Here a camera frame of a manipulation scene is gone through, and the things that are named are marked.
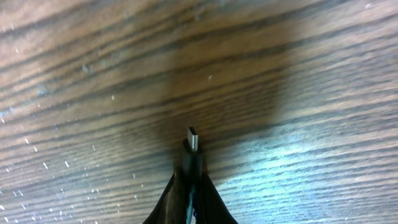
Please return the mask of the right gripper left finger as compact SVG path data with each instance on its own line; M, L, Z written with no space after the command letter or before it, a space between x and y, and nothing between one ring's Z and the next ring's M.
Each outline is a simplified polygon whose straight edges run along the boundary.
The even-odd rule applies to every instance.
M187 219L188 187L180 169L175 169L166 188L143 224L184 224Z

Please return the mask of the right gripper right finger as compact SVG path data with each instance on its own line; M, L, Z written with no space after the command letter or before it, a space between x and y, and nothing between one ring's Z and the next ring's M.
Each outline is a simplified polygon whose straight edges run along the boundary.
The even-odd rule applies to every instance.
M193 207L196 224L238 224L206 172L196 185Z

